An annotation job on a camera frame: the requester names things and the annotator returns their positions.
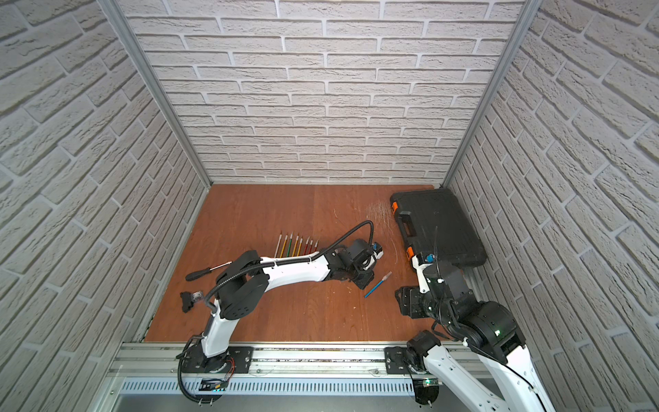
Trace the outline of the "blue carving knife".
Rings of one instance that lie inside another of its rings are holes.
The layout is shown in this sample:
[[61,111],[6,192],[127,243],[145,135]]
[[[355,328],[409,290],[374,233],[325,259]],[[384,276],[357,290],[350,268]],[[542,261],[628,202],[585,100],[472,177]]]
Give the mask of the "blue carving knife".
[[366,293],[366,295],[364,296],[364,298],[366,299],[366,298],[368,298],[369,296],[371,296],[371,295],[372,295],[372,294],[373,294],[373,293],[374,293],[374,292],[375,292],[375,291],[376,291],[376,290],[377,290],[377,289],[378,289],[383,283],[385,283],[385,282],[391,277],[391,275],[392,275],[392,271],[390,271],[390,272],[387,273],[385,276],[383,276],[383,277],[380,279],[380,281],[379,281],[379,282],[378,282],[373,288],[371,288],[371,289]]

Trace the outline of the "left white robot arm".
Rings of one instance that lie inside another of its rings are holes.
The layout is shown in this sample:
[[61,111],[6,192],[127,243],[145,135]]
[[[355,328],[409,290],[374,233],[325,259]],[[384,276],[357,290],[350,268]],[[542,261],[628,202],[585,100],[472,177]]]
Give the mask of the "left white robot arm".
[[185,277],[187,282],[219,269],[223,273],[201,299],[210,309],[210,318],[202,335],[193,338],[193,345],[200,348],[204,360],[221,360],[240,319],[251,314],[267,292],[296,283],[332,280],[350,281],[365,289],[383,254],[379,243],[358,239],[349,247],[336,242],[297,257],[260,257],[248,251],[233,262],[194,271]]

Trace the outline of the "green carving knife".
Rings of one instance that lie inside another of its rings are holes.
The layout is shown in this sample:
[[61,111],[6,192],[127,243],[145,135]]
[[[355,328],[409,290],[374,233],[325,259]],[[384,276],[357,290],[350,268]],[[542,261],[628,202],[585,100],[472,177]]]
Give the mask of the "green carving knife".
[[293,245],[293,233],[291,233],[291,235],[289,236],[289,239],[288,239],[288,244],[287,244],[287,248],[286,248],[286,255],[285,255],[286,258],[291,256],[292,245]]

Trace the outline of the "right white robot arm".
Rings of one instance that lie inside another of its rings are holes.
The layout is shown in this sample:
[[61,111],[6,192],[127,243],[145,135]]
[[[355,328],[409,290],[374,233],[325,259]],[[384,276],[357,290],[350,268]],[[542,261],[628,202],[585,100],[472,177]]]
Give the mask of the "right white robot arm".
[[[396,292],[401,313],[432,319],[442,329],[421,331],[407,342],[402,355],[406,373],[434,376],[472,411],[553,411],[511,312],[496,301],[478,300],[462,271],[449,262],[412,257],[411,264],[419,284]],[[455,360],[446,348],[448,340],[477,355],[499,396]]]

